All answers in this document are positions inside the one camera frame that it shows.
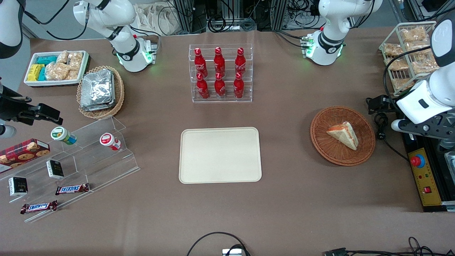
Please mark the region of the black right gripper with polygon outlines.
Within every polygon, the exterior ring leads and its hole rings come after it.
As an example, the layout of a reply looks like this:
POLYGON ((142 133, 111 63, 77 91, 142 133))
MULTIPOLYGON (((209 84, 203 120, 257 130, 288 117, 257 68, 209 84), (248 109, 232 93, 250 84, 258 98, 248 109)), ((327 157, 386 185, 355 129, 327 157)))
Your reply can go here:
POLYGON ((59 126, 63 124, 60 111, 46 104, 40 103, 33 107, 33 111, 28 111, 32 105, 30 97, 24 97, 12 89, 0 86, 0 118, 3 121, 13 121, 32 126, 35 120, 44 120, 55 123, 59 126))

